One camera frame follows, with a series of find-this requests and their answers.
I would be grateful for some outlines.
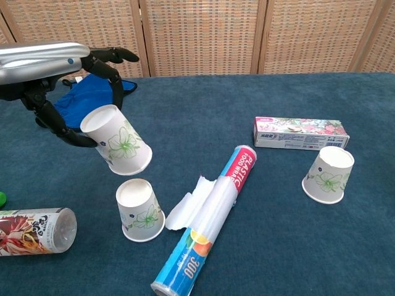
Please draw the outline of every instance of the red label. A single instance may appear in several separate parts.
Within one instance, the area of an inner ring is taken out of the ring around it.
[[[256,121],[274,121],[272,117],[256,117]]]
[[[229,167],[229,170],[225,174],[232,179],[236,185],[237,192],[239,193],[247,179],[251,168],[254,166],[256,161],[256,156],[254,153],[247,149],[241,148],[236,158]]]

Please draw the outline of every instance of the green flower print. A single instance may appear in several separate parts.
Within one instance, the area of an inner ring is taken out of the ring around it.
[[[130,124],[130,122],[129,122],[128,120],[124,120],[123,123],[125,124],[125,126],[126,126],[127,128],[133,129],[133,128],[131,127],[131,124]]]
[[[340,186],[340,189],[344,191],[344,188],[346,188],[346,184],[348,181],[348,178],[350,177],[350,173],[346,173],[343,177],[343,184]]]
[[[115,158],[133,158],[137,154],[139,146],[136,145],[137,140],[123,126],[116,134],[109,139],[110,159]]]
[[[130,228],[133,227],[133,223],[132,223],[132,224],[129,224],[128,226],[124,225],[124,227],[126,228],[126,230],[129,230]]]
[[[151,228],[155,225],[155,221],[158,220],[157,217],[157,210],[154,209],[154,205],[150,205],[148,211],[137,215],[137,219],[133,222],[133,226],[139,228]]]
[[[320,175],[314,177],[315,182],[320,186],[322,191],[325,192],[336,192],[340,187],[340,180],[342,175],[333,176],[331,173],[323,172]]]

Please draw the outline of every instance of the paper cup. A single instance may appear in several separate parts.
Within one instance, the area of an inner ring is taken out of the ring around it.
[[[339,202],[344,196],[344,188],[353,165],[353,156],[343,148],[322,148],[302,180],[304,192],[323,204]]]
[[[118,175],[140,173],[152,159],[151,148],[115,105],[93,110],[82,120],[80,128],[97,142],[96,150]]]
[[[147,242],[157,237],[165,226],[151,184],[144,179],[131,179],[116,193],[123,234],[133,242]]]

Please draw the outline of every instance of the paper cup rim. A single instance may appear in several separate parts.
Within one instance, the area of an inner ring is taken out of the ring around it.
[[[126,233],[126,231],[125,231],[125,227],[124,227],[123,225],[121,225],[123,235],[124,235],[129,241],[132,241],[132,242],[148,242],[148,241],[153,240],[155,237],[157,237],[157,236],[162,232],[162,230],[163,230],[164,227],[165,227],[166,216],[165,216],[165,213],[163,212],[163,210],[161,210],[160,212],[162,213],[162,216],[163,216],[163,222],[162,222],[162,225],[160,226],[160,228],[158,229],[158,231],[157,231],[153,236],[150,236],[150,237],[148,237],[148,238],[146,238],[146,239],[134,239],[134,238],[132,238],[132,237],[130,237],[130,236],[127,235],[127,233]]]
[[[349,158],[351,158],[351,164],[350,164],[349,166],[336,166],[336,165],[331,165],[330,163],[327,163],[327,162],[322,158],[321,153],[322,153],[323,150],[328,150],[328,149],[331,149],[331,150],[338,150],[338,151],[341,151],[342,153],[347,154],[347,156],[348,156]],[[333,168],[340,168],[340,169],[343,169],[343,168],[350,168],[350,167],[354,166],[354,164],[355,164],[355,159],[354,159],[354,157],[352,156],[352,154],[351,154],[350,152],[344,150],[343,148],[337,147],[337,146],[325,146],[325,147],[322,147],[321,150],[320,150],[320,152],[318,153],[318,155],[320,156],[320,158],[322,159],[323,162],[325,162],[327,165],[330,165],[330,166],[333,167]]]
[[[148,158],[147,158],[146,162],[144,163],[144,165],[143,165],[141,168],[139,168],[139,169],[137,169],[137,170],[135,170],[135,171],[131,171],[131,172],[126,172],[126,173],[124,173],[124,172],[120,172],[120,171],[115,170],[111,165],[109,165],[110,170],[111,170],[113,173],[115,173],[115,174],[117,174],[117,175],[120,175],[120,176],[133,176],[133,175],[137,175],[138,173],[144,171],[144,170],[148,167],[149,163],[150,163],[151,160],[152,160],[152,149],[151,149],[151,147],[149,147],[149,146],[148,146],[148,149],[149,149]]]
[[[83,133],[90,133],[90,132],[92,132],[92,131],[96,131],[96,130],[98,130],[99,128],[103,127],[103,126],[104,126],[105,124],[107,124],[111,119],[113,119],[114,116],[112,116],[111,118],[109,118],[106,122],[101,123],[99,126],[95,127],[94,129],[86,129],[86,126],[87,126],[88,122],[89,122],[97,113],[99,113],[100,111],[103,111],[104,109],[112,109],[112,110],[117,111],[117,110],[118,110],[118,107],[117,107],[116,105],[113,105],[113,104],[107,104],[107,105],[100,106],[100,107],[98,107],[98,108],[96,108],[96,109],[90,111],[90,113],[88,113],[88,114],[84,117],[84,119],[82,119],[81,124],[80,124],[80,130],[81,130]]]
[[[327,200],[319,199],[318,197],[315,197],[314,195],[310,194],[307,191],[307,189],[304,187],[304,181],[305,181],[305,178],[303,178],[303,180],[302,180],[302,188],[303,188],[304,193],[306,193],[308,197],[310,197],[311,199],[315,200],[316,202],[320,202],[321,204],[325,204],[325,205],[333,205],[333,204],[338,203],[344,197],[344,191],[343,191],[341,193],[341,196],[338,199],[336,199],[336,200],[332,200],[332,201],[329,202]]]
[[[126,205],[123,205],[123,204],[120,202],[121,192],[124,190],[125,187],[127,187],[127,186],[129,185],[129,183],[134,183],[134,182],[137,182],[137,181],[140,181],[140,182],[142,181],[142,182],[148,184],[148,186],[149,186],[149,188],[150,188],[150,190],[151,190],[151,193],[150,193],[149,197],[148,197],[146,200],[144,200],[143,202],[141,202],[141,203],[139,203],[138,205],[135,205],[135,206],[133,206],[133,207],[128,207],[128,206],[126,206]],[[117,189],[117,192],[115,193],[115,198],[117,199],[117,203],[118,203],[119,205],[125,207],[125,208],[136,208],[136,207],[139,207],[140,205],[145,204],[145,203],[147,202],[147,200],[150,199],[150,197],[152,196],[152,193],[153,193],[153,192],[154,192],[154,190],[152,189],[152,185],[151,185],[150,182],[148,182],[147,180],[145,180],[145,179],[143,179],[143,178],[133,178],[133,179],[127,180],[127,181],[123,182],[121,185],[119,185],[119,187],[118,187],[118,189]]]

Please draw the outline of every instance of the plastic wrap roll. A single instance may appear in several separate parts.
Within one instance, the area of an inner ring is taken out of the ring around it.
[[[238,146],[191,225],[151,284],[159,296],[187,296],[238,193],[256,162],[249,146]]]

